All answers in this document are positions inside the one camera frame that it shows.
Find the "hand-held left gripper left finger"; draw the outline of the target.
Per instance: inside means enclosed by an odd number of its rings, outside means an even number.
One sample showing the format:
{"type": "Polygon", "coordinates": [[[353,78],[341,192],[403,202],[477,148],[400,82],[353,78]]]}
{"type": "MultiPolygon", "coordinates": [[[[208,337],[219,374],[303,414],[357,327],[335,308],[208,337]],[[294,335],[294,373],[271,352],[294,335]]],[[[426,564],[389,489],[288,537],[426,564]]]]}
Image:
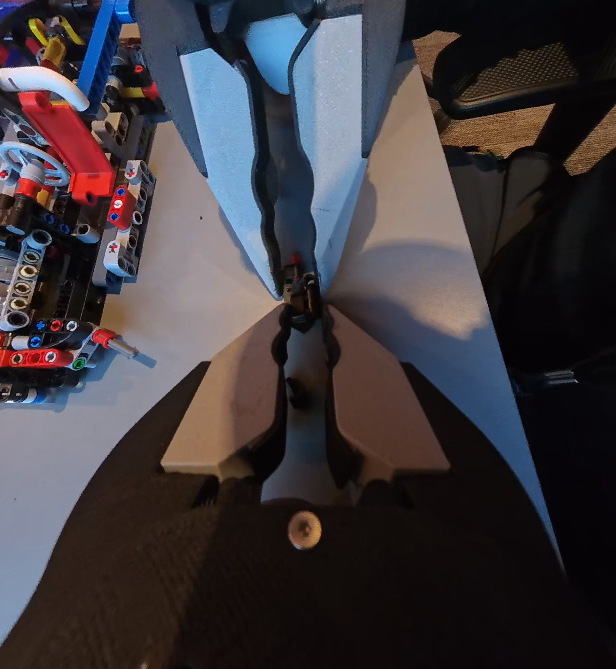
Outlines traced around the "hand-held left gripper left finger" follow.
{"type": "Polygon", "coordinates": [[[265,482],[287,439],[290,312],[279,305],[216,353],[162,456],[166,473],[265,482]]]}

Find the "black office chair base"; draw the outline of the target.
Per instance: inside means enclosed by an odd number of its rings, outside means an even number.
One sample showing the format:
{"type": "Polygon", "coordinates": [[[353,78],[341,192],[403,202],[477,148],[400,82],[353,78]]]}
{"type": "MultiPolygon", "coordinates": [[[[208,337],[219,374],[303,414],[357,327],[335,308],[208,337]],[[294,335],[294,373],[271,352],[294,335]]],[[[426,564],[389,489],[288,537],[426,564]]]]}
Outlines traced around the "black office chair base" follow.
{"type": "Polygon", "coordinates": [[[616,105],[616,27],[457,38],[437,55],[431,96],[458,121],[552,105],[533,146],[564,163],[616,105]]]}

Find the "grey fabric bag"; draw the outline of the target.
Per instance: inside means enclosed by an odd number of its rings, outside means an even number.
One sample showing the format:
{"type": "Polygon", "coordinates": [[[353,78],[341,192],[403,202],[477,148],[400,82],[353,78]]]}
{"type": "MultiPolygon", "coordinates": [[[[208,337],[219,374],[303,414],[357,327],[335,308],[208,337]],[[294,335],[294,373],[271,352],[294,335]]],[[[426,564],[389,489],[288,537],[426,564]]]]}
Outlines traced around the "grey fabric bag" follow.
{"type": "Polygon", "coordinates": [[[482,276],[495,255],[533,221],[552,177],[563,172],[531,146],[506,158],[459,146],[444,146],[444,154],[482,276]]]}

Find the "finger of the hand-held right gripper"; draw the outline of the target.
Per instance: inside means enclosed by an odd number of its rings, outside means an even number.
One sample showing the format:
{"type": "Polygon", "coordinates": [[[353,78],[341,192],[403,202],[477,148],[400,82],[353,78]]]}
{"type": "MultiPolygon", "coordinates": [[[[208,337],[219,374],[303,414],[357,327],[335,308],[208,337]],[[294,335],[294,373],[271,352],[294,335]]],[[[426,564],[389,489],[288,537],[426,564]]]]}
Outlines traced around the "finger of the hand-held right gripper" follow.
{"type": "Polygon", "coordinates": [[[216,52],[192,52],[179,60],[208,184],[262,283],[275,300],[281,300],[260,81],[247,62],[230,63],[216,52]]]}
{"type": "Polygon", "coordinates": [[[312,173],[314,261],[329,287],[345,247],[362,156],[362,15],[315,20],[288,64],[298,145],[312,173]]]}

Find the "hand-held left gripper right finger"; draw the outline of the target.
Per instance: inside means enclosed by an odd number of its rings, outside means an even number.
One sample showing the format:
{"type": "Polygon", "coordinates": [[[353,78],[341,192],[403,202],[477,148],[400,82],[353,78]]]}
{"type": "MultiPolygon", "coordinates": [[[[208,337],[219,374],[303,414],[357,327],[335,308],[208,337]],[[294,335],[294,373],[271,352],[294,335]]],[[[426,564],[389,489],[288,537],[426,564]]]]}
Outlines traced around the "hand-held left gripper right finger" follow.
{"type": "Polygon", "coordinates": [[[327,353],[326,453],[338,489],[442,474],[451,465],[399,359],[333,306],[327,353]]]}

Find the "toy brick vehicle model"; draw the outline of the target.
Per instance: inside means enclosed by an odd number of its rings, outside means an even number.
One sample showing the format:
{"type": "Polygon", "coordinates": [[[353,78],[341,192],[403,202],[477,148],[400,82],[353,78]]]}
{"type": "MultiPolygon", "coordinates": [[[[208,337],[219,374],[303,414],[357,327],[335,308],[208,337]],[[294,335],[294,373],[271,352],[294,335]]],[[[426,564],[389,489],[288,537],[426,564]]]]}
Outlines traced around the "toy brick vehicle model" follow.
{"type": "Polygon", "coordinates": [[[133,1],[0,1],[0,404],[139,354],[102,325],[137,278],[165,120],[135,22],[133,1]]]}

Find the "light grey desk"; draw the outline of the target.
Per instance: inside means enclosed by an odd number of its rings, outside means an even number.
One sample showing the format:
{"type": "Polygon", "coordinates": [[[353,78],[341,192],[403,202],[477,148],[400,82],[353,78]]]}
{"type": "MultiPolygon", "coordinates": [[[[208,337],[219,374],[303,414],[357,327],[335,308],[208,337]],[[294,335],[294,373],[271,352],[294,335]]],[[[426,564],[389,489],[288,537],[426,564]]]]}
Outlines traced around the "light grey desk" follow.
{"type": "MultiPolygon", "coordinates": [[[[327,300],[411,363],[493,443],[556,544],[428,95],[412,47],[396,66],[327,300]]],[[[0,404],[0,645],[33,594],[73,506],[121,438],[196,365],[279,306],[262,285],[172,123],[139,276],[103,325],[140,350],[107,354],[77,392],[0,404]]]]}

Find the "black toy assembly red pin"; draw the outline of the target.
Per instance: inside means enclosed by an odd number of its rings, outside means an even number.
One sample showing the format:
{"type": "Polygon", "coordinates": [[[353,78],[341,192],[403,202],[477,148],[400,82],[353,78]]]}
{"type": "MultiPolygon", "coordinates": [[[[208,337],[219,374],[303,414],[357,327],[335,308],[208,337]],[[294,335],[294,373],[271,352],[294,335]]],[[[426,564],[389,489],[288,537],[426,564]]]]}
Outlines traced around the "black toy assembly red pin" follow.
{"type": "Polygon", "coordinates": [[[319,280],[305,267],[301,254],[294,252],[283,268],[282,297],[291,312],[293,329],[305,334],[322,317],[319,280]]]}

